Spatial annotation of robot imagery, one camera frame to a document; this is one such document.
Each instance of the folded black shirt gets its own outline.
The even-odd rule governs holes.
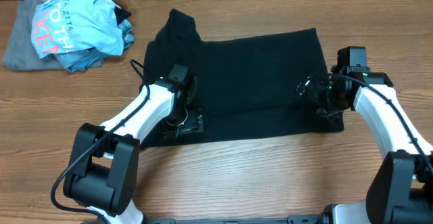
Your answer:
[[[295,88],[307,76],[327,76],[314,28],[278,35],[203,42],[194,19],[175,9],[149,42],[147,83],[167,76],[174,63],[190,67],[198,87],[191,109],[203,109],[204,133],[158,137],[156,127],[142,146],[257,139],[344,129],[316,115],[316,105]]]

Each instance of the wooden table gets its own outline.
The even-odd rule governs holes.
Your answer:
[[[76,130],[112,118],[135,98],[140,80],[128,60],[143,61],[171,8],[194,17],[205,41],[315,27],[328,68],[340,48],[366,46],[371,69],[388,74],[413,124],[433,141],[433,0],[117,2],[133,13],[136,38],[121,58],[75,74],[0,68],[0,223],[94,220],[54,208],[51,186],[68,164]],[[1,56],[16,7],[0,3]],[[342,133],[148,149],[134,201],[150,218],[208,219],[286,217],[361,200],[381,157],[363,119],[344,115]],[[58,198],[76,206],[61,191]]]

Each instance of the pink lettering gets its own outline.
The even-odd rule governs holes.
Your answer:
[[[59,51],[59,48],[60,48],[60,46],[56,45],[55,47],[51,47],[49,49],[41,51],[41,53],[44,54],[44,53],[48,53],[50,51],[54,51],[52,53],[57,54],[57,52]]]
[[[45,25],[42,24],[42,23],[44,23],[44,22],[46,22],[46,21],[48,21],[47,18],[42,19],[42,20],[39,20],[38,22],[36,22],[37,27],[36,27],[35,30],[33,31],[33,34],[36,34],[36,32],[38,32],[38,30],[39,30],[41,27],[43,27],[43,28],[49,30],[49,28],[48,28],[47,26],[45,26]]]
[[[41,48],[41,44],[39,43],[39,40],[43,40],[44,45],[48,45],[47,40],[45,38],[49,37],[51,39],[51,42],[54,43],[53,37],[51,34],[41,35],[39,37],[35,38],[36,43],[38,43],[39,48]]]

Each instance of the black cable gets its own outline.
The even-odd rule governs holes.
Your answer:
[[[379,95],[380,98],[382,98],[388,105],[390,105],[390,107],[394,110],[395,114],[397,115],[398,119],[400,120],[401,124],[403,125],[403,128],[405,128],[407,136],[409,137],[409,139],[411,140],[411,143],[415,146],[415,148],[417,149],[417,151],[419,152],[419,155],[421,155],[424,163],[426,163],[427,169],[430,172],[430,176],[433,178],[433,166],[430,163],[430,161],[428,160],[427,156],[424,154],[424,151],[421,149],[421,147],[418,144],[418,139],[415,138],[411,132],[411,129],[409,128],[409,126],[407,125],[405,119],[403,118],[403,115],[400,113],[400,111],[397,109],[397,107],[392,103],[391,99],[388,99],[384,94],[380,93],[377,89],[374,89],[372,86],[370,86],[369,84],[360,81],[359,79],[355,79],[351,76],[345,76],[345,75],[341,75],[341,74],[328,74],[329,76],[333,76],[336,78],[341,78],[341,79],[346,79],[346,80],[350,80],[353,82],[356,82],[370,90],[372,90],[374,93],[376,93],[377,95]]]
[[[134,60],[131,60],[131,66],[134,68],[135,72],[143,79],[143,75],[137,70],[137,68],[133,65]],[[55,199],[55,191],[57,190],[60,182],[62,182],[63,178],[74,169],[74,167],[87,155],[94,153],[101,144],[104,143],[104,140],[111,136],[113,132],[115,132],[117,129],[119,129],[121,126],[123,126],[129,119],[131,119],[142,107],[146,104],[146,102],[149,100],[150,97],[150,88],[149,85],[145,85],[147,89],[146,97],[144,98],[143,102],[141,102],[137,108],[135,108],[128,116],[126,116],[124,119],[122,119],[116,126],[114,126],[111,130],[109,130],[107,133],[104,133],[104,135],[99,138],[89,149],[87,149],[84,153],[82,153],[72,164],[70,164],[63,173],[55,180],[53,187],[51,188],[51,202],[53,202],[53,205],[57,207],[60,210],[66,210],[71,212],[81,212],[81,213],[89,213],[94,214],[99,217],[103,217],[103,215],[95,210],[88,210],[83,208],[72,208],[61,205],[56,199]]]

